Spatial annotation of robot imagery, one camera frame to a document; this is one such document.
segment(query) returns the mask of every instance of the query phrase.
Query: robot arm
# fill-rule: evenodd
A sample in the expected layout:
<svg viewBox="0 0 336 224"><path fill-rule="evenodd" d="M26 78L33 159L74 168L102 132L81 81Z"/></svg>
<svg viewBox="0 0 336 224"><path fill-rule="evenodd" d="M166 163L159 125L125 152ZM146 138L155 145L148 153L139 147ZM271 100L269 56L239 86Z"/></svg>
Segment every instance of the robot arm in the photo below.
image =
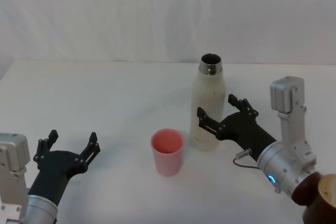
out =
<svg viewBox="0 0 336 224"><path fill-rule="evenodd" d="M40 172L28 193L24 179L25 165L30 160L27 138L0 133L0 196L4 223L56 223L57 206L68 182L73 176L85 173L100 152L95 132L81 154L51 152L57 138L56 130L52 130L49 138L39 140L34 161Z"/></svg>
<svg viewBox="0 0 336 224"><path fill-rule="evenodd" d="M276 141L256 122L258 112L246 99L229 95L228 102L239 112L221 122L209 118L198 108L199 126L217 139L235 141L244 150L237 157L250 155L274 185L275 191L284 191L293 200L299 185L316 173L316 157L305 139L303 79L285 77L271 86L272 108L281 118L282 142Z"/></svg>

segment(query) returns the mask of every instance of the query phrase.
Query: metal cylinder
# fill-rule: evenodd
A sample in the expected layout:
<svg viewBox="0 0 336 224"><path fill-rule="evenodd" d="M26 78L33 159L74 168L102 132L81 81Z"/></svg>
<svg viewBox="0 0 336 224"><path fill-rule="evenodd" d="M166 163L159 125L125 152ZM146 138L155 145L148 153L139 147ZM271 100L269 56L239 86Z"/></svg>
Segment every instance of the metal cylinder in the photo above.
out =
<svg viewBox="0 0 336 224"><path fill-rule="evenodd" d="M58 208L50 200L29 195L25 224L54 224L57 217Z"/></svg>
<svg viewBox="0 0 336 224"><path fill-rule="evenodd" d="M297 186L310 174L310 169L297 169L295 160L291 160L282 142L274 142L264 149L258 158L258 167L275 186L276 192L284 191L289 197Z"/></svg>
<svg viewBox="0 0 336 224"><path fill-rule="evenodd" d="M222 59L216 54L206 54L201 58L199 71L208 76L215 76L222 73Z"/></svg>

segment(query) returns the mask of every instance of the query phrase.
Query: stainless steel bottle rim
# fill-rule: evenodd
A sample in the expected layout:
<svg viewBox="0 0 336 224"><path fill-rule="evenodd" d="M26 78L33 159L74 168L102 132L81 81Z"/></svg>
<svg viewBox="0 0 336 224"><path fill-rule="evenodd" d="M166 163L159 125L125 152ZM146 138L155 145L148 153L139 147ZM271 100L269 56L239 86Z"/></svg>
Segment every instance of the stainless steel bottle rim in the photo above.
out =
<svg viewBox="0 0 336 224"><path fill-rule="evenodd" d="M205 54L199 63L199 71L208 76L215 76L222 73L222 59L216 54Z"/></svg>

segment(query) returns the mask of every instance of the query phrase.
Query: blue led light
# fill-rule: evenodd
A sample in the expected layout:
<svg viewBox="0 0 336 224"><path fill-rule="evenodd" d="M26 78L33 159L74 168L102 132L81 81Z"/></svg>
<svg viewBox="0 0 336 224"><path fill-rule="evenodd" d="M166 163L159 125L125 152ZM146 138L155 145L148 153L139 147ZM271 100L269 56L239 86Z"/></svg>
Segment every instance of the blue led light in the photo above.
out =
<svg viewBox="0 0 336 224"><path fill-rule="evenodd" d="M268 175L268 179L269 181L271 181L273 184L275 184L277 181L275 180L275 178L273 178L273 176Z"/></svg>

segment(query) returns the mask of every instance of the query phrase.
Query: bottle opening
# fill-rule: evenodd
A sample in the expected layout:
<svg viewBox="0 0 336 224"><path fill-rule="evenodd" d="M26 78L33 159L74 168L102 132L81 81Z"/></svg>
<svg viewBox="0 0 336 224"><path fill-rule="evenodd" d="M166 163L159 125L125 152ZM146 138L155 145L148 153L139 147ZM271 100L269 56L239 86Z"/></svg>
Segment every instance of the bottle opening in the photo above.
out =
<svg viewBox="0 0 336 224"><path fill-rule="evenodd" d="M202 62L209 65L215 65L221 62L221 58L216 54L206 54L202 57Z"/></svg>

